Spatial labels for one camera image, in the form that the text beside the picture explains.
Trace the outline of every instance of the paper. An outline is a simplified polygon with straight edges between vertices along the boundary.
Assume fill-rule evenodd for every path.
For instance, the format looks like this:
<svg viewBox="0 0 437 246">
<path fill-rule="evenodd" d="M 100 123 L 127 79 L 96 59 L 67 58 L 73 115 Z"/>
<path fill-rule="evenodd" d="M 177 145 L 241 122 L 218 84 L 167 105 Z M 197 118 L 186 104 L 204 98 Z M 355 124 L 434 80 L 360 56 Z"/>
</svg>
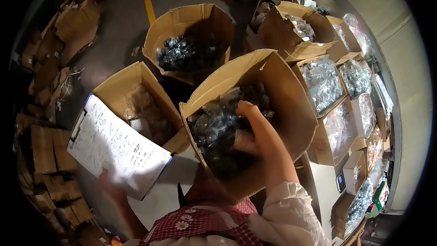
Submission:
<svg viewBox="0 0 437 246">
<path fill-rule="evenodd" d="M 171 160 L 170 152 L 132 129 L 93 94 L 76 120 L 67 151 L 96 177 L 102 168 L 114 173 L 137 200 L 148 194 Z"/>
</svg>

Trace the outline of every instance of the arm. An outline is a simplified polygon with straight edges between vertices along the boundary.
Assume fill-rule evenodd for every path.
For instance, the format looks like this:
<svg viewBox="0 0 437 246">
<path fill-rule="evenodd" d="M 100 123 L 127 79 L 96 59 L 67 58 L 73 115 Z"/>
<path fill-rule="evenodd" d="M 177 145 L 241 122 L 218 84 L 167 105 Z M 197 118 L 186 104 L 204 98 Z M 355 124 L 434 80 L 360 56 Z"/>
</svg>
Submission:
<svg viewBox="0 0 437 246">
<path fill-rule="evenodd" d="M 106 199 L 111 202 L 118 218 L 123 223 L 128 237 L 130 239 L 141 239 L 147 235 L 149 231 L 147 231 L 130 207 L 126 192 L 112 184 L 106 169 L 103 169 L 99 177 L 99 185 Z"/>
<path fill-rule="evenodd" d="M 245 116 L 254 131 L 257 146 L 264 159 L 267 194 L 284 181 L 299 183 L 290 154 L 276 130 L 258 107 L 247 101 L 240 101 L 237 115 Z"/>
</svg>

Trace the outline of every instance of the plastic bag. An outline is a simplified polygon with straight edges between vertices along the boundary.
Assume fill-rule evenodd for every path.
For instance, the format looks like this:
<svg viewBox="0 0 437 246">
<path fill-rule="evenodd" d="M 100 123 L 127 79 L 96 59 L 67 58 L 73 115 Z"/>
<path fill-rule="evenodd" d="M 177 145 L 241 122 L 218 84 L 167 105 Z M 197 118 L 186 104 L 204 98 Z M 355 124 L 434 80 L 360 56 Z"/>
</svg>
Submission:
<svg viewBox="0 0 437 246">
<path fill-rule="evenodd" d="M 361 121 L 363 123 L 364 135 L 366 139 L 372 133 L 372 129 L 376 123 L 375 110 L 373 108 L 370 94 L 364 94 L 358 97 L 358 104 L 360 105 Z"/>
<path fill-rule="evenodd" d="M 188 120 L 193 139 L 205 162 L 219 179 L 236 177 L 259 154 L 249 121 L 236 115 L 240 100 L 257 105 L 267 119 L 274 114 L 270 109 L 270 98 L 260 83 L 232 88 L 220 95 L 219 100 L 206 103 L 199 117 L 188 118 L 195 120 Z"/>
<path fill-rule="evenodd" d="M 360 66 L 354 59 L 350 59 L 338 68 L 341 77 L 346 84 L 351 99 L 355 99 L 363 93 L 372 92 L 371 73 L 368 69 Z"/>
<path fill-rule="evenodd" d="M 373 183 L 367 177 L 347 212 L 345 237 L 349 236 L 364 218 L 367 208 L 372 204 L 372 195 Z"/>
<path fill-rule="evenodd" d="M 128 123 L 142 119 L 148 126 L 153 142 L 160 146 L 164 145 L 175 133 L 171 123 L 155 106 L 151 94 L 144 85 L 138 85 L 131 95 L 132 97 L 126 101 L 127 107 L 124 109 L 123 118 Z"/>
<path fill-rule="evenodd" d="M 334 157 L 338 156 L 340 149 L 351 138 L 351 121 L 351 115 L 345 102 L 334 108 L 323 119 Z"/>
<path fill-rule="evenodd" d="M 305 19 L 297 16 L 284 13 L 285 18 L 290 20 L 294 25 L 294 32 L 302 38 L 303 41 L 314 42 L 315 33 L 311 25 L 309 25 Z"/>
<path fill-rule="evenodd" d="M 372 42 L 367 37 L 367 35 L 364 32 L 362 32 L 360 28 L 358 28 L 357 18 L 353 14 L 347 13 L 343 16 L 343 20 L 349 26 L 349 29 L 357 39 L 358 44 L 360 44 L 361 50 L 363 51 L 363 55 L 370 56 Z"/>
<path fill-rule="evenodd" d="M 344 35 L 343 29 L 341 28 L 341 26 L 340 25 L 332 25 L 332 27 L 337 32 L 338 36 L 340 36 L 340 39 L 343 41 L 344 46 L 347 48 L 348 51 L 350 51 L 349 44 L 346 41 L 346 36 Z"/>
<path fill-rule="evenodd" d="M 367 169 L 369 171 L 374 167 L 375 163 L 382 158 L 383 152 L 384 144 L 382 142 L 381 131 L 379 127 L 376 126 L 367 147 Z"/>
<path fill-rule="evenodd" d="M 335 63 L 328 57 L 305 63 L 300 67 L 300 71 L 318 112 L 327 109 L 343 95 Z"/>
<path fill-rule="evenodd" d="M 156 61 L 165 71 L 197 72 L 216 67 L 226 49 L 213 41 L 196 42 L 193 36 L 171 37 L 156 48 Z"/>
<path fill-rule="evenodd" d="M 359 165 L 356 165 L 353 168 L 353 185 L 357 184 L 358 176 L 360 175 L 360 171 L 361 171 L 360 168 L 361 168 L 361 166 L 359 166 Z"/>
</svg>

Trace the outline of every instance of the wall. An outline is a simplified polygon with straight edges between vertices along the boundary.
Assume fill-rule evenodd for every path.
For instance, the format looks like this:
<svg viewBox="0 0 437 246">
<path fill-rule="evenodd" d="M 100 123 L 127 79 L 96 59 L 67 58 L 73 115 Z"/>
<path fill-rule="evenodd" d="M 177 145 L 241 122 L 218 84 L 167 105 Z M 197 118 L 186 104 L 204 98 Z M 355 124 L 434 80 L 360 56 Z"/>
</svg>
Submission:
<svg viewBox="0 0 437 246">
<path fill-rule="evenodd" d="M 336 16 L 333 0 L 316 0 Z M 405 0 L 348 0 L 374 34 L 396 88 L 401 116 L 400 166 L 390 210 L 405 210 L 427 156 L 432 123 L 428 61 L 416 22 Z"/>
</svg>

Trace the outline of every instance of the woman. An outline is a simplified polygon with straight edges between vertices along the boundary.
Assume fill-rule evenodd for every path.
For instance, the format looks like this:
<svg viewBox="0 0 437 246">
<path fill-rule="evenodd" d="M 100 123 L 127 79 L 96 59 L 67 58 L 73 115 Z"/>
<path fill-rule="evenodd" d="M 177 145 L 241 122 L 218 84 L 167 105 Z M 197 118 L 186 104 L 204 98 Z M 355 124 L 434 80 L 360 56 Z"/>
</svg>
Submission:
<svg viewBox="0 0 437 246">
<path fill-rule="evenodd" d="M 267 199 L 263 215 L 257 214 L 249 199 L 236 206 L 224 205 L 211 190 L 213 181 L 197 176 L 186 195 L 189 205 L 157 220 L 149 232 L 130 208 L 126 193 L 108 182 L 105 170 L 99 183 L 127 230 L 130 240 L 123 245 L 330 245 L 275 129 L 247 101 L 238 103 L 237 115 L 248 118 L 264 159 Z M 197 194 L 199 188 L 204 188 L 202 194 Z"/>
</svg>

